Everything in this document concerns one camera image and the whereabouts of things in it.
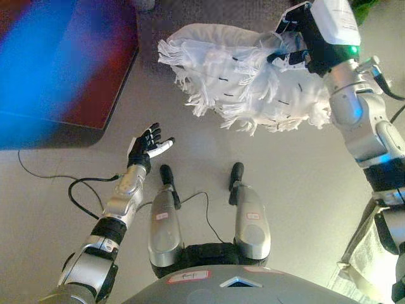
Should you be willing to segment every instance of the blue light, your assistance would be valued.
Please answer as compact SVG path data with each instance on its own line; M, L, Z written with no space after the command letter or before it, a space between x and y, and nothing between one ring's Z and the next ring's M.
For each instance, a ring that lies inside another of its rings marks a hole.
M380 163L386 163L389 162L391 160L391 157L389 154L384 154L382 156L380 156Z
M357 119L360 119L363 116L363 109L360 106L354 110L354 116Z
M113 49L115 7L85 2L32 1L0 41L0 112L16 114L1 122L0 145L16 134L30 143L50 135L51 124L17 118L58 120L105 64L110 51L98 50Z

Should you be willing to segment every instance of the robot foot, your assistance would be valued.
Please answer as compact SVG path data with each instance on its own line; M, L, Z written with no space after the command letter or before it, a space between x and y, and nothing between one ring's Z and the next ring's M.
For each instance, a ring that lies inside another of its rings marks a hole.
M232 167L232 172L230 174L230 182L229 182L229 204L230 205L237 205L237 190L238 187L235 185L235 182L242 182L242 176L244 172L244 165L241 162L235 163Z
M175 209L179 210L182 205L176 191L173 172L171 171L171 168L168 165L160 166L160 177L162 178L162 182L164 185L171 185L173 187L172 194L173 199L175 200Z

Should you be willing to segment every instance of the white fingertip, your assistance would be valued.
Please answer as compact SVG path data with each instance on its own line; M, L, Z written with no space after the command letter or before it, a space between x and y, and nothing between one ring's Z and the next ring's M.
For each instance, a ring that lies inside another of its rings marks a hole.
M127 151L127 156L129 156L129 153L131 153L131 150L132 150L132 148L134 147L134 144L135 144L135 141L136 141L136 140L137 140L136 137L133 137L133 138L132 138L131 143L129 144L128 151Z
M163 144L158 144L158 147L156 149L148 151L147 154L150 158L154 158L155 156L158 156L163 152L169 150L171 146L173 146L172 141L165 141Z

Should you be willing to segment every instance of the gray carpet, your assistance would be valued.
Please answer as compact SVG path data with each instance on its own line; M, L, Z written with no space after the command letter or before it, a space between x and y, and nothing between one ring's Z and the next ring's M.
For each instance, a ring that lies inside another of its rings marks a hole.
M157 64L157 44L190 23L221 23L265 32L273 30L294 0L157 0L153 11L137 16L143 70L161 75L170 67Z

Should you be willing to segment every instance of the white towel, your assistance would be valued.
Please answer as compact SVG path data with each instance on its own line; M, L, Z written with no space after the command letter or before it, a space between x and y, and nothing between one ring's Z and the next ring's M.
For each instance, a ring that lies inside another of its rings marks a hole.
M298 33L252 32L218 24L191 24L158 46L159 62L170 65L175 82L190 95L186 105L200 117L211 109L230 128L252 136L258 125L270 132L294 130L307 120L319 129L330 122L328 92L307 70L281 70L267 56L303 48Z
M340 271L334 274L328 287L359 303L391 304L391 289L396 283L397 259L398 256L389 253L381 245L373 221L353 250L349 263L338 263ZM369 299L362 297L355 288Z

